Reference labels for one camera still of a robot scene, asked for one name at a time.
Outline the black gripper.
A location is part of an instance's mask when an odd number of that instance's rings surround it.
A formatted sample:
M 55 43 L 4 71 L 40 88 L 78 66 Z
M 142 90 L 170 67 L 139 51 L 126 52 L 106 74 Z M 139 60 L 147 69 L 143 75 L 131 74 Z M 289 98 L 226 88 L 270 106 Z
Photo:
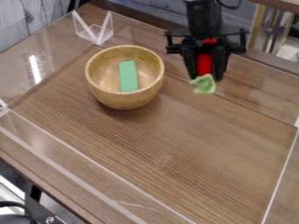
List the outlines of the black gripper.
M 212 72 L 216 81 L 222 81 L 227 71 L 228 56 L 247 50 L 248 31 L 234 26 L 216 26 L 212 28 L 176 28 L 166 32 L 166 50 L 179 53 L 194 80 L 196 72 L 196 54 L 212 55 Z

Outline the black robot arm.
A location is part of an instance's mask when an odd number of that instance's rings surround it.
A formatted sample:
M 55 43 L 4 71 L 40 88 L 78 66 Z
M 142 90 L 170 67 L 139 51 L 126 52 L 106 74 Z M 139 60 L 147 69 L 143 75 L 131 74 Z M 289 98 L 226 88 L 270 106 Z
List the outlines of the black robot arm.
M 166 51 L 182 55 L 192 80 L 211 74 L 215 81 L 222 81 L 230 55 L 247 51 L 248 31 L 226 26 L 222 20 L 222 8 L 235 10 L 239 5 L 227 5 L 220 0 L 183 0 L 183 2 L 188 27 L 166 32 Z

